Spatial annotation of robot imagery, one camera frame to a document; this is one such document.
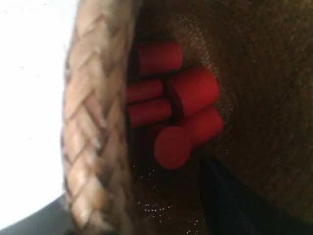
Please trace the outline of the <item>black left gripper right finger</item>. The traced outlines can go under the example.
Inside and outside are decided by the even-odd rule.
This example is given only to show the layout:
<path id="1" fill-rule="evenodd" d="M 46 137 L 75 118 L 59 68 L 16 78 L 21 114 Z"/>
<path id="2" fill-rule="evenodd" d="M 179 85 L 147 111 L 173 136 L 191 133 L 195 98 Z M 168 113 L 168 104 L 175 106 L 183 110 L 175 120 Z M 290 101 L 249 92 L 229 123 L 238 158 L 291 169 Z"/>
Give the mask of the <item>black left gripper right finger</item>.
<path id="1" fill-rule="evenodd" d="M 213 157 L 201 159 L 200 197 L 215 235 L 311 235 L 305 223 L 271 205 Z"/>

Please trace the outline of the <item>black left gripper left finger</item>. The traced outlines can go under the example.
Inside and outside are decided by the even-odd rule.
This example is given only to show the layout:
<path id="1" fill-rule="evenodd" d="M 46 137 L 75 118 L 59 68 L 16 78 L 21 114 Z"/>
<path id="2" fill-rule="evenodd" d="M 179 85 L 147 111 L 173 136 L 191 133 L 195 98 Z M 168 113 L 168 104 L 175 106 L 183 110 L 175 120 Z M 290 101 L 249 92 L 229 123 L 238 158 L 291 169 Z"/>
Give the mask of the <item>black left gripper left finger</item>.
<path id="1" fill-rule="evenodd" d="M 75 227 L 61 195 L 39 211 L 0 230 L 2 235 L 75 235 Z"/>

